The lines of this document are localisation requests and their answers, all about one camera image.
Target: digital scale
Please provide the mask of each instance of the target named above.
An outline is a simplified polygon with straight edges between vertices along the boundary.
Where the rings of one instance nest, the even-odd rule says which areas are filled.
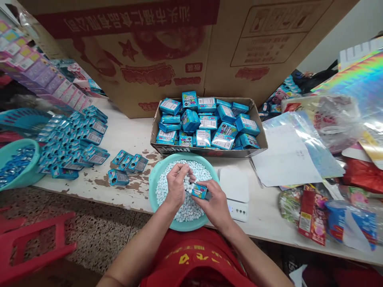
[[[234,168],[218,170],[220,186],[227,197],[232,219],[247,222],[249,218],[249,180],[247,175]]]

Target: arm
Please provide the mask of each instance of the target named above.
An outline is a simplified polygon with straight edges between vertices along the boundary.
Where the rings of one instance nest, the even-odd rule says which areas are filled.
[[[178,163],[167,175],[169,193],[153,217],[128,242],[101,278],[97,287],[138,286],[164,238],[177,211],[185,201],[184,179],[192,171],[188,165]]]
[[[193,197],[210,222],[237,251],[250,280],[259,287],[293,287],[287,276],[264,254],[230,216],[225,193],[214,180],[198,182],[211,193],[209,201]]]

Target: tiled floor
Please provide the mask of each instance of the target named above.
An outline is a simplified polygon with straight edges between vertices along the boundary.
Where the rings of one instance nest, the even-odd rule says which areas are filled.
[[[25,217],[33,224],[67,212],[76,217],[65,224],[67,243],[77,242],[67,259],[103,274],[126,243],[145,225],[151,215],[85,201],[35,188],[0,193],[0,208],[7,218]],[[39,256],[54,247],[54,229],[44,230],[27,244],[25,259]]]

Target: red plastic stool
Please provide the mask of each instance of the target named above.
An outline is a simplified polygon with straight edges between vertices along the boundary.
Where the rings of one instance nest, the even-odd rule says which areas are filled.
[[[66,213],[0,235],[0,286],[17,281],[33,271],[75,251],[77,243],[65,244],[65,221],[75,216],[75,212]],[[23,262],[27,242],[38,237],[41,230],[51,226],[56,226],[55,249]],[[17,247],[15,266],[11,266],[10,260],[14,246]]]
[[[0,212],[7,211],[10,209],[11,209],[10,206],[3,207],[3,208],[0,208]],[[17,229],[23,226],[25,221],[27,220],[24,217],[19,217],[15,219],[6,219],[4,215],[0,214],[0,235],[7,231]]]

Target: red apron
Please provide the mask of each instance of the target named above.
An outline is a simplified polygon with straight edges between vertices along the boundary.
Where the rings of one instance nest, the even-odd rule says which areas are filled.
[[[255,286],[222,237],[204,227],[192,232],[168,230],[141,286],[178,287],[184,279],[197,278],[217,285]]]

